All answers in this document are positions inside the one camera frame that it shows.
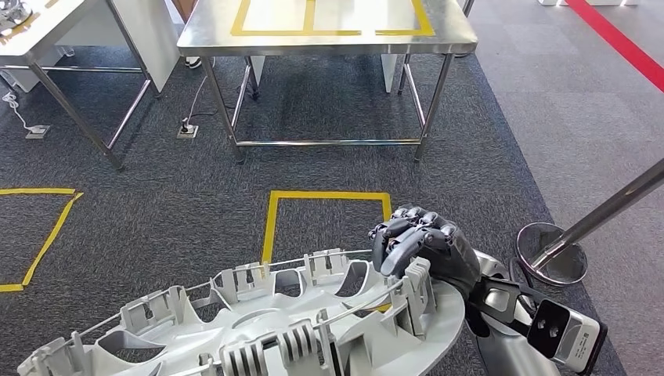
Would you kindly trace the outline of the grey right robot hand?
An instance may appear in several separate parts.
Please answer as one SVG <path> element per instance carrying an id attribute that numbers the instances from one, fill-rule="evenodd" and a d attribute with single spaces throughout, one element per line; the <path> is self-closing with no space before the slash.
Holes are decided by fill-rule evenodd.
<path id="1" fill-rule="evenodd" d="M 416 257 L 429 261 L 429 275 L 455 287 L 464 300 L 481 280 L 478 258 L 464 232 L 435 211 L 406 204 L 369 233 L 373 268 L 402 278 Z"/>

